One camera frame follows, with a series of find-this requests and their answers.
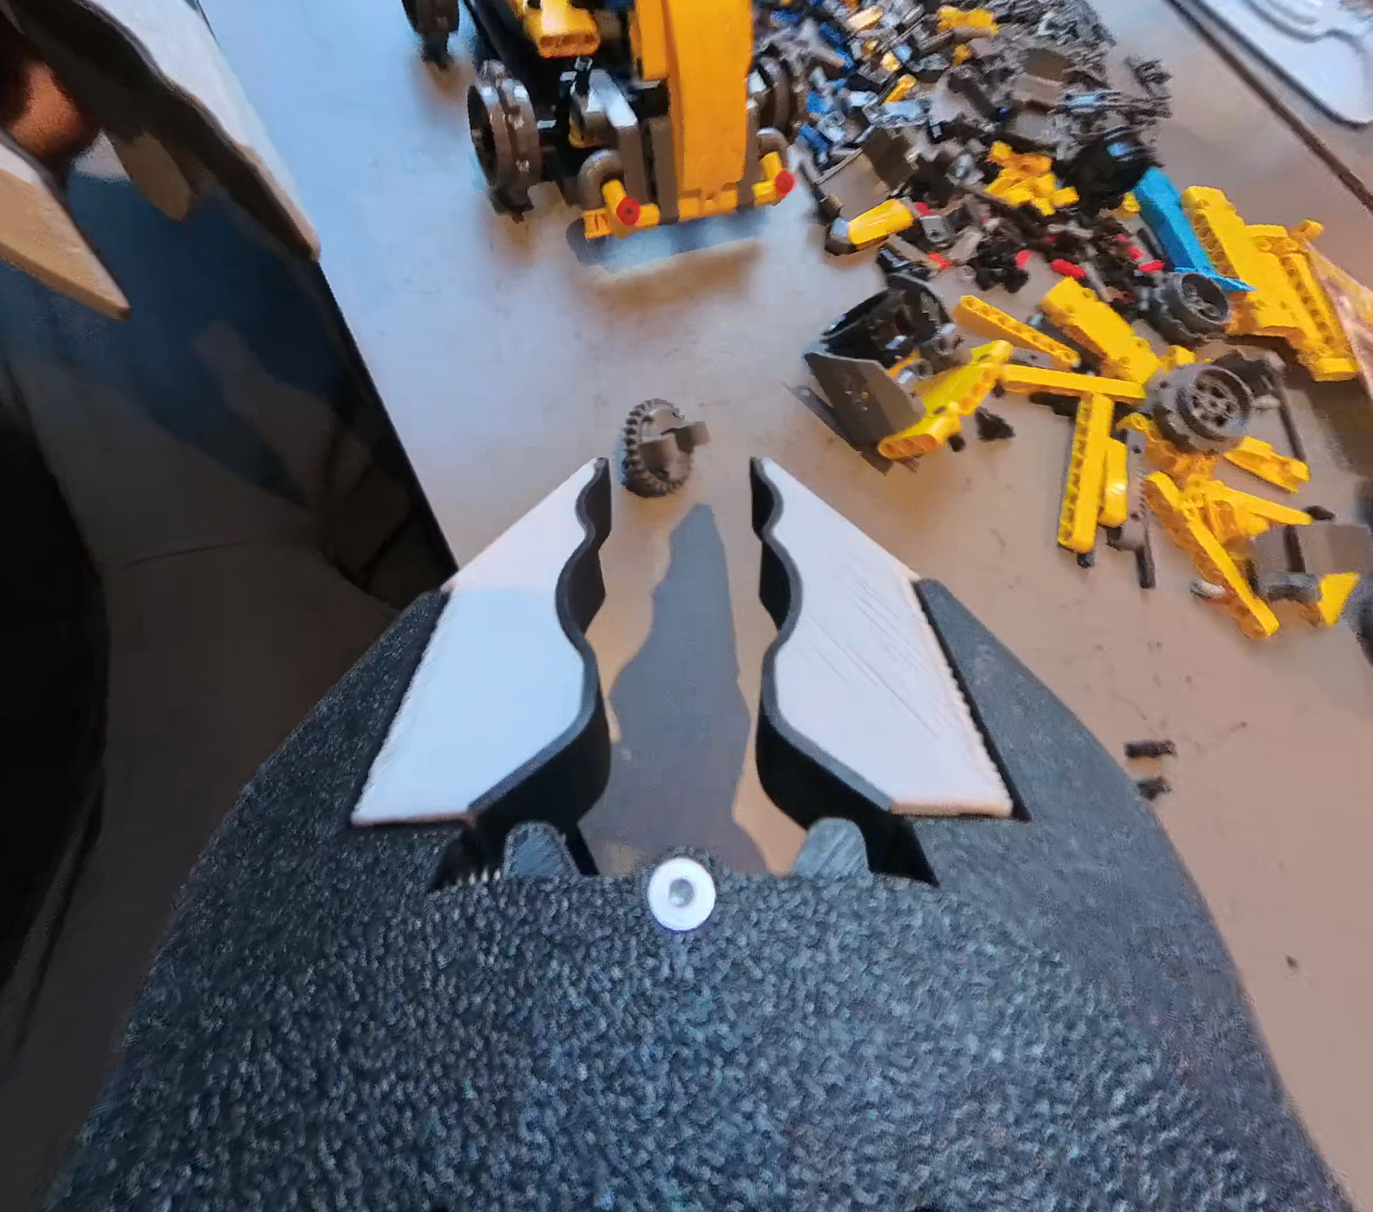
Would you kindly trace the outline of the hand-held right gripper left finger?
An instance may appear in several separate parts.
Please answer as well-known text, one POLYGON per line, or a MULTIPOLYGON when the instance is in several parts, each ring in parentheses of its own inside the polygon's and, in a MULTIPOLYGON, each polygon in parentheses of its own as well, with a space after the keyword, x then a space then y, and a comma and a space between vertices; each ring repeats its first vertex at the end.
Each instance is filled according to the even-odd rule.
POLYGON ((352 826, 579 828, 611 772, 588 638, 611 486, 610 461, 587 462, 445 585, 352 826))

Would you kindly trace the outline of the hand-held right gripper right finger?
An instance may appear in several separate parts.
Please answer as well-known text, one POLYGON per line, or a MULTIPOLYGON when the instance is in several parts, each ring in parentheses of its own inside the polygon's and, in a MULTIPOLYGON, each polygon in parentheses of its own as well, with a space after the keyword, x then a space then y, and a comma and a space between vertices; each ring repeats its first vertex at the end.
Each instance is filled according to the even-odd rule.
POLYGON ((1009 819, 1016 799, 918 593, 920 576, 773 459, 750 465, 777 635, 760 728, 880 814, 1009 819))

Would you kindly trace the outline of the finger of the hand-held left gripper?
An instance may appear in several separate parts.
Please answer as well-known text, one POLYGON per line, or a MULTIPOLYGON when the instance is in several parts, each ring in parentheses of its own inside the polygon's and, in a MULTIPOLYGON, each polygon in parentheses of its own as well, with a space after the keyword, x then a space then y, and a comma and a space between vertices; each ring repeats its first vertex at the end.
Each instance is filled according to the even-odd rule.
POLYGON ((57 176, 15 142, 2 143, 2 258, 109 319, 129 299, 77 226, 57 176))
POLYGON ((318 260, 299 190, 196 0, 3 0, 3 17, 95 113, 165 215, 183 218, 216 188, 286 250, 318 260))

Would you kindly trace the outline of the pile of yellow beams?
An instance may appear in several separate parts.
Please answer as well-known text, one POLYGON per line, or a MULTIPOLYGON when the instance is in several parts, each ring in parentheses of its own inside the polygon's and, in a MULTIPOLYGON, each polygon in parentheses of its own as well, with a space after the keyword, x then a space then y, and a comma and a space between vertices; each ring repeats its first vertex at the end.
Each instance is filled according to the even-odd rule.
POLYGON ((994 411, 993 398, 1013 395, 1071 421, 1060 551, 1089 568, 1107 543, 1132 556, 1140 586, 1152 588, 1159 529, 1190 565, 1193 592, 1224 609, 1245 635, 1273 638, 1287 613, 1313 628, 1352 615, 1370 646, 1370 506, 1350 521, 1296 502, 1312 485, 1312 465, 1289 375, 1370 390, 1313 272, 1310 250, 1323 252, 1325 226, 1259 225, 1219 189, 1176 189, 1216 269, 1253 288, 1230 295, 1227 338, 1196 349, 1169 345, 1146 323, 1150 290, 1107 302, 1033 259, 1020 289, 984 292, 963 269, 920 278, 908 260, 874 256, 883 286, 890 275, 927 283, 968 346, 993 339, 1014 346, 983 408, 994 411), (1146 415, 1150 382, 1187 363, 1227 368, 1253 393, 1237 448, 1179 451, 1146 415))

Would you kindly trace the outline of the yellow grey wheel assembly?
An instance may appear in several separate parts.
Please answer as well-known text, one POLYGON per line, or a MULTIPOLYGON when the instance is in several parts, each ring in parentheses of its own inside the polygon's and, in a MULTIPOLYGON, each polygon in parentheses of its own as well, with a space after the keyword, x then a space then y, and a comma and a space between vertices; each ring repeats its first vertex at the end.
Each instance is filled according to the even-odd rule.
POLYGON ((961 448, 1016 348, 968 346, 921 279, 890 275, 874 296, 821 332, 803 360, 838 433, 887 463, 961 448))

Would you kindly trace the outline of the person's legs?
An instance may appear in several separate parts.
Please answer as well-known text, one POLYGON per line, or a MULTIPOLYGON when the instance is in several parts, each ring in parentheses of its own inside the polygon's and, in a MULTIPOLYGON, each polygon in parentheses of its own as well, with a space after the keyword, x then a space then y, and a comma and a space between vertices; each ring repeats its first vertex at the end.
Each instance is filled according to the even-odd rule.
POLYGON ((213 199, 159 213, 112 160, 70 180, 130 300, 109 319, 3 262, 3 392, 99 573, 109 711, 99 835, 152 861, 153 926, 225 806, 389 619, 441 541, 316 265, 213 199))

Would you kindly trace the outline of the grey wheel hub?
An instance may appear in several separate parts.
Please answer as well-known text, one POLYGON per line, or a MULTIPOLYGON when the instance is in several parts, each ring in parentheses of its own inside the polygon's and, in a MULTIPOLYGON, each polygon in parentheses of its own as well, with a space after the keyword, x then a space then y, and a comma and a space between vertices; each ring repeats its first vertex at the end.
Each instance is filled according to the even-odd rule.
POLYGON ((1150 380, 1143 411, 1176 449, 1220 455, 1246 438, 1255 395, 1227 368, 1187 363, 1150 380))
POLYGON ((1143 303, 1142 318, 1169 345, 1196 349, 1227 338, 1230 295, 1202 273, 1162 273, 1143 303))

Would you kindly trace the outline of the yellow toy brick car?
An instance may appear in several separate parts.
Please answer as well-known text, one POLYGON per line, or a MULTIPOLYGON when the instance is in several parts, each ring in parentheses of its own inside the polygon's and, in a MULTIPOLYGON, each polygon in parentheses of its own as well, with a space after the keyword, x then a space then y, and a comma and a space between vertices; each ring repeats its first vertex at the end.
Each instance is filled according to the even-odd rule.
POLYGON ((805 70, 755 50, 754 0, 401 0, 436 65, 462 13, 487 50, 466 95, 492 202, 575 192, 587 239, 771 208, 795 188, 805 70))

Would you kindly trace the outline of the blue brick separator tool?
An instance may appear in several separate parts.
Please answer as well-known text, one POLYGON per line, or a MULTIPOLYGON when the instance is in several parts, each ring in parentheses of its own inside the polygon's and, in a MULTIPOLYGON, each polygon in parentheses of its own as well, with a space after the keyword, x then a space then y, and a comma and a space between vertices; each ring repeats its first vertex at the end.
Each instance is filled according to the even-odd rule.
POLYGON ((1164 260, 1174 272, 1206 278, 1227 295, 1255 290, 1242 279, 1217 270, 1183 209, 1182 195, 1157 166, 1142 175, 1133 196, 1143 225, 1159 242, 1164 260))

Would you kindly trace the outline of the black wheel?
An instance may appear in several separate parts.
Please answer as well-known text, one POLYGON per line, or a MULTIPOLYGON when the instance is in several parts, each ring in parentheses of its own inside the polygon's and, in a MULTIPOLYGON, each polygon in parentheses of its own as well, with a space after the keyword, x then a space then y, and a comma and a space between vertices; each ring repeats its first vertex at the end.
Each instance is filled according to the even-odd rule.
POLYGON ((1079 143, 1063 159, 1060 178, 1076 193, 1076 208, 1101 212, 1117 208, 1157 162, 1154 146, 1139 130, 1116 126, 1079 143))

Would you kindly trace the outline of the yellow sticker sheet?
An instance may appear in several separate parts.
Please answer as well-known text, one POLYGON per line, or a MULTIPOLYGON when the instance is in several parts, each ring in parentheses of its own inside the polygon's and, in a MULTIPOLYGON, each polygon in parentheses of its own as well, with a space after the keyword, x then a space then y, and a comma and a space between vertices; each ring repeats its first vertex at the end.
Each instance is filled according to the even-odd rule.
POLYGON ((1310 260, 1355 358, 1365 376, 1372 378, 1372 290, 1316 248, 1310 250, 1310 260))

